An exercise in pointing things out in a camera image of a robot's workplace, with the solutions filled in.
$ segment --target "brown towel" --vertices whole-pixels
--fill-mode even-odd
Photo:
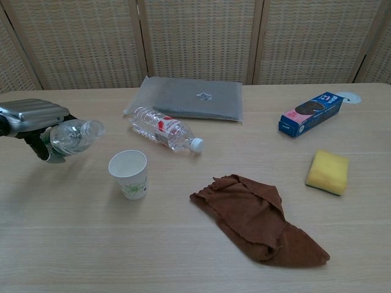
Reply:
[[[214,178],[214,183],[190,199],[255,261],[270,266],[315,267],[330,259],[310,236],[285,220],[275,186],[231,175]]]

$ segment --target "white paper cup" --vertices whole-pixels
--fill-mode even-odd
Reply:
[[[141,151],[127,150],[116,154],[109,163],[109,173],[117,181],[124,196],[139,200],[147,194],[147,157]]]

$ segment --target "sponge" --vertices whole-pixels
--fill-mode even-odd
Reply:
[[[348,183],[349,159],[318,150],[313,158],[306,185],[343,195]]]

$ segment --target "wicker screen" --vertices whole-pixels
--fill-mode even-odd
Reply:
[[[246,82],[255,0],[138,2],[151,74]]]
[[[34,90],[34,82],[5,28],[5,20],[6,17],[0,17],[0,93]]]
[[[388,24],[386,32],[375,50],[363,82],[391,84],[391,22]]]
[[[50,89],[141,84],[127,0],[4,2],[20,23]]]
[[[381,0],[265,1],[269,10],[259,44],[258,84],[346,82],[381,4]]]

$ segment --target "transparent bottle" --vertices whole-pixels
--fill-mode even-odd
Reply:
[[[191,150],[200,153],[203,150],[204,141],[194,137],[185,122],[153,109],[138,107],[130,123],[136,133],[161,142],[174,151]]]
[[[96,120],[68,120],[41,135],[49,150],[49,162],[63,162],[64,157],[88,149],[95,139],[104,134],[104,126]]]

